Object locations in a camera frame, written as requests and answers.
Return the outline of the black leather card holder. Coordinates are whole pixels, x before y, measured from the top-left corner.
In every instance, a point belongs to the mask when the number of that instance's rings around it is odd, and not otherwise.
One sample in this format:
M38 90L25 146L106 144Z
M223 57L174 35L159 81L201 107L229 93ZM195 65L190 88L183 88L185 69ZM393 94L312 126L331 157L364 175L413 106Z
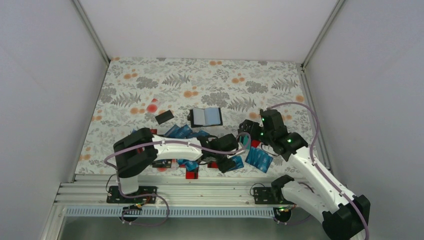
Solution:
M192 128L223 125L222 112L219 107L190 109L187 120Z

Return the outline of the black card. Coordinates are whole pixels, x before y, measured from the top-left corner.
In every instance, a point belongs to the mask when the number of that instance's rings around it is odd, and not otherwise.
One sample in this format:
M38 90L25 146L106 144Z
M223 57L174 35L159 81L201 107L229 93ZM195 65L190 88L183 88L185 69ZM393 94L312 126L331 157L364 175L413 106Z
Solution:
M173 118L174 118L174 114L172 113L171 110L164 111L160 113L159 115L155 116L155 120L157 121L159 125L162 125Z

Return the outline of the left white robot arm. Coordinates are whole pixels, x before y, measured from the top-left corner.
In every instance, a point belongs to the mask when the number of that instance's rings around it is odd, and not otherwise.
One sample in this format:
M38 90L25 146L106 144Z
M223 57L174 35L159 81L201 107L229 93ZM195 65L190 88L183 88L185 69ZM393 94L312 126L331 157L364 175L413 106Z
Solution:
M113 144L119 196L131 203L139 197L138 175L153 162L182 159L191 162L214 160L225 173L235 167L232 157L245 152L233 134L216 137L196 132L184 138L176 134L156 135L141 128Z

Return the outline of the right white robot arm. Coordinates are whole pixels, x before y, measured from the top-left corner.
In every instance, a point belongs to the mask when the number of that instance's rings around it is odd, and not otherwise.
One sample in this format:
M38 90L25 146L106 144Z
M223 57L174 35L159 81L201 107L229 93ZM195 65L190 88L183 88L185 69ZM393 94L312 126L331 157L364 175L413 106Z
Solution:
M291 202L303 208L322 225L331 240L370 237L368 221L371 203L365 195L356 195L339 182L314 158L312 147L297 132L289 132L276 109L260 112L261 123L244 120L239 133L249 133L252 140L269 146L275 155L294 166L312 190L288 174L275 179L269 187L272 204Z

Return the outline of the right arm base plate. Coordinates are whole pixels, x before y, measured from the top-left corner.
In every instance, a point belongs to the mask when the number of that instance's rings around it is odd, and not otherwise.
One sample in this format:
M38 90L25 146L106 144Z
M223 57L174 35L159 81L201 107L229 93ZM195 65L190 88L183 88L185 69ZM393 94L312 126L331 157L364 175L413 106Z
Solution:
M252 189L256 205L293 205L294 203L285 199L281 188L278 187L254 187Z

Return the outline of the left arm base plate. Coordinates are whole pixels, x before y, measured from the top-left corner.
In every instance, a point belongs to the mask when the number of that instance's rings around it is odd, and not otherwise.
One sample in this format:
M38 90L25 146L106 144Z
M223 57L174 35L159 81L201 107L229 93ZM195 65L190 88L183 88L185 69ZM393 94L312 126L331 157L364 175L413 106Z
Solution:
M156 194L157 190L156 186L139 186L136 192L128 194L131 197L124 197L118 186L110 186L106 202L108 204L154 204L156 197L151 194Z

